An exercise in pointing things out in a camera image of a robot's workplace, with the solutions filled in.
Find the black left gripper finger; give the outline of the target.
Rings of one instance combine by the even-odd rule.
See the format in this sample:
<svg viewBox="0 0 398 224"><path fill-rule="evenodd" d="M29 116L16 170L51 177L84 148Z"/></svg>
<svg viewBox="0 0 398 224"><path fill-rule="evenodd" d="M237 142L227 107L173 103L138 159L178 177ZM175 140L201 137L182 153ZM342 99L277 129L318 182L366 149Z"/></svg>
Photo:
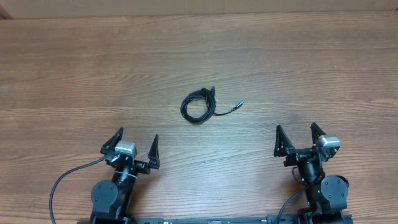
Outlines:
<svg viewBox="0 0 398 224"><path fill-rule="evenodd" d="M114 151L117 143L123 137L123 132L123 127L120 127L116 134L102 145L100 153L103 155L107 155L110 151Z"/></svg>
<svg viewBox="0 0 398 224"><path fill-rule="evenodd" d="M151 169L159 169L160 168L160 157L159 157L158 143L159 143L159 135L156 134L155 138L152 142L152 145L150 147L149 153L147 155L147 157L149 159L149 167Z"/></svg>

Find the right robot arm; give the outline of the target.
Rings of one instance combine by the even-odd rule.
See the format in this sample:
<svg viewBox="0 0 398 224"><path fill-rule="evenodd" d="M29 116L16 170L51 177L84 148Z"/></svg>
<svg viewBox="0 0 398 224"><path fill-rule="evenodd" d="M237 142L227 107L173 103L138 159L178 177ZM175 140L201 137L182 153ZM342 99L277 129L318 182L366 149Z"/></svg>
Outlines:
<svg viewBox="0 0 398 224"><path fill-rule="evenodd" d="M274 156L285 159L284 166L292 168L292 175L302 190L291 196L278 214L267 216L273 223L353 223L351 215L345 215L347 208L349 182L341 175L327 176L323 163L334 157L341 146L336 136L327 135L313 122L310 125L312 146L296 149L281 125L276 127ZM287 206L298 196L304 194L307 207L295 215L284 215Z"/></svg>

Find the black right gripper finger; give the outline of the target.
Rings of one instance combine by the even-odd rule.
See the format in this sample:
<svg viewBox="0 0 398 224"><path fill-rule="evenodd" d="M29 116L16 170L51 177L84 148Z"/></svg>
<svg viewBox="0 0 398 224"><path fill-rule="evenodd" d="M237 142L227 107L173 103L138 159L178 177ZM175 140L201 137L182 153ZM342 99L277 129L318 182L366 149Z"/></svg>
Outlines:
<svg viewBox="0 0 398 224"><path fill-rule="evenodd" d="M294 150L294 146L287 137L283 127L279 124L276 127L276 140L274 147L274 157L284 157Z"/></svg>
<svg viewBox="0 0 398 224"><path fill-rule="evenodd" d="M311 129L311 133L312 133L312 143L316 144L316 142L318 141L318 138L320 136L325 135L326 133L318 126L318 124L316 122L313 122L310 125L310 129Z"/></svg>

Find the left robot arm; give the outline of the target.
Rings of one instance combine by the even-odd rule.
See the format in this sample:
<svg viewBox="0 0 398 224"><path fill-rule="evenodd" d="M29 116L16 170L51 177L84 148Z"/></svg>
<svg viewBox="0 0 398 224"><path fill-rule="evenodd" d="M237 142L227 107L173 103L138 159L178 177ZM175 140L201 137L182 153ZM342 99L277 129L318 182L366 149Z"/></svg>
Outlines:
<svg viewBox="0 0 398 224"><path fill-rule="evenodd" d="M114 168L114 173L111 180L102 180L91 190L90 223L136 223L136 219L128 214L134 184L139 174L149 175L152 169L160 168L158 135L147 155L149 160L144 162L136 159L136 145L122 140L123 132L120 128L101 147L100 153L106 164Z"/></svg>

